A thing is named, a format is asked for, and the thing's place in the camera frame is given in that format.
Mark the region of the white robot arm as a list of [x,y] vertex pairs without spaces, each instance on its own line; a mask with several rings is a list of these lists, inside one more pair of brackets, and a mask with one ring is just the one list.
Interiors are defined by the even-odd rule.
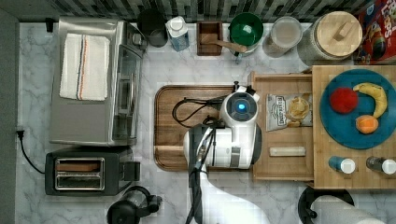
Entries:
[[191,196],[185,224],[270,224],[258,205],[214,186],[207,173],[209,167],[245,170],[258,160],[262,152],[259,100],[253,89],[239,86],[222,100],[218,120],[185,133]]

